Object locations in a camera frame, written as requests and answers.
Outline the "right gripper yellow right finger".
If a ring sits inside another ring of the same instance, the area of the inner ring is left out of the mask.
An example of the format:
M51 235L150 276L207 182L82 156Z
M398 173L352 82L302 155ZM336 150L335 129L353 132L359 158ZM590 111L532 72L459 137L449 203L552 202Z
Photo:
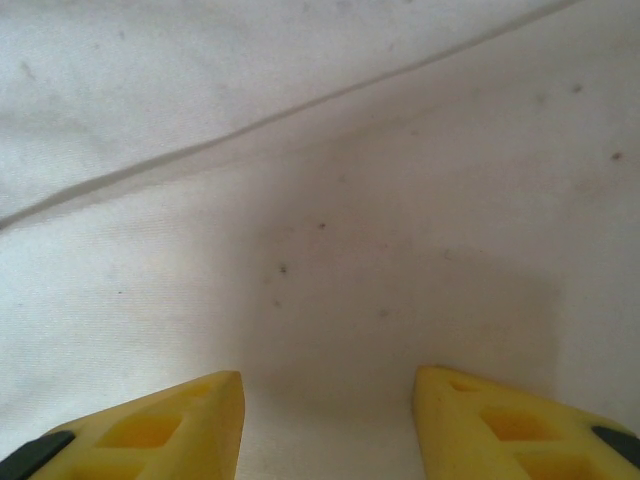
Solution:
M429 479L636 479L639 438L608 418L468 373L417 369Z

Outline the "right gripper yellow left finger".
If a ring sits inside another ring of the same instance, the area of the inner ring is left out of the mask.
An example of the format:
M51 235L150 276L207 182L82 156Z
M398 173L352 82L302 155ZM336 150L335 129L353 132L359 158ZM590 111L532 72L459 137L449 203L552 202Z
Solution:
M59 425L1 462L4 479L232 479L245 396L220 371Z

